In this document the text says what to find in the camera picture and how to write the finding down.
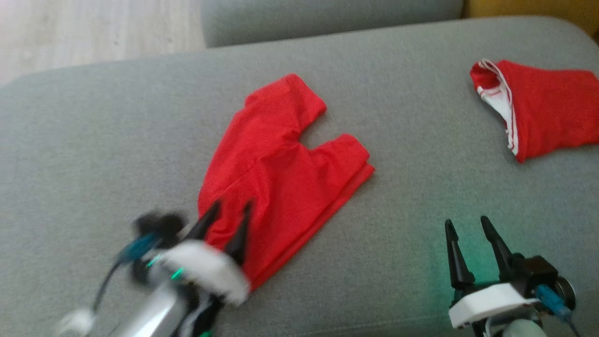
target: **folded red shirt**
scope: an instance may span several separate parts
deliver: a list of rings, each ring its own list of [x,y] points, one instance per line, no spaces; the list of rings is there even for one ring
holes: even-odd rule
[[[483,59],[470,77],[505,120],[508,147],[520,163],[558,148],[599,143],[599,81],[592,72]]]

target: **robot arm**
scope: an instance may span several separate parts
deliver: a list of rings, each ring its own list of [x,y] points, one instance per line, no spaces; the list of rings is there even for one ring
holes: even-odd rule
[[[138,254],[132,259],[134,280],[152,288],[153,293],[128,323],[111,336],[210,336],[216,316],[224,305],[240,305],[249,294],[250,284],[241,267],[245,260],[251,207],[251,203],[246,205],[243,220],[224,252],[202,241],[208,228],[218,219],[218,201],[182,240],[177,238],[183,228],[180,217],[148,214],[138,219],[136,228],[140,238],[135,242],[144,237],[157,237],[159,240],[152,246],[163,251],[152,260],[143,260],[149,245],[144,246],[145,250],[137,250]],[[98,300],[111,274],[103,283]],[[94,306],[92,310],[83,309],[68,315],[59,325],[58,335],[75,332],[87,336],[97,310]]]
[[[542,314],[571,322],[576,298],[572,286],[543,257],[512,253],[486,216],[480,218],[493,247],[499,281],[476,284],[458,246],[451,220],[445,222],[451,286],[455,289],[449,318],[455,329],[472,327],[476,337],[545,336]]]

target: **blue cable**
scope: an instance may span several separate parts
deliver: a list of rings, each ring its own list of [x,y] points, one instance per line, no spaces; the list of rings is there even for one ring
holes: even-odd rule
[[[574,326],[574,322],[572,322],[572,310],[565,305],[561,297],[545,284],[537,287],[535,295],[547,309],[570,326],[576,337],[580,337],[580,333]]]
[[[139,258],[142,258],[150,250],[152,250],[152,248],[154,248],[159,242],[160,240],[154,234],[148,234],[146,236],[140,237],[137,240],[132,241],[119,252],[119,254],[116,257],[116,261],[110,268],[110,271],[108,271],[108,273],[106,274],[106,277],[104,277],[102,285],[100,285],[100,289],[98,289],[98,292],[96,293],[96,299],[93,301],[92,305],[92,311],[94,313],[98,312],[100,302],[104,297],[106,287],[108,286],[108,282],[114,275],[114,272],[116,272],[116,270],[120,266],[138,260]]]

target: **green light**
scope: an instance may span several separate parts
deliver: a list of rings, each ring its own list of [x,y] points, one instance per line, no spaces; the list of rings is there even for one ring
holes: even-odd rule
[[[178,279],[179,276],[181,276],[181,274],[183,273],[183,268],[179,268],[179,270],[177,270],[172,276],[171,279]]]
[[[157,255],[155,258],[152,259],[152,261],[148,262],[146,267],[151,267],[154,264],[154,262],[156,262],[159,258],[160,258],[160,255]]]

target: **yellow object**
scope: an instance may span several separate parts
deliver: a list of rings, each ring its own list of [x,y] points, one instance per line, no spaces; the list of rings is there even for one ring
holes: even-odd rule
[[[599,0],[466,0],[464,17],[547,15],[566,19],[590,36],[599,32]]]

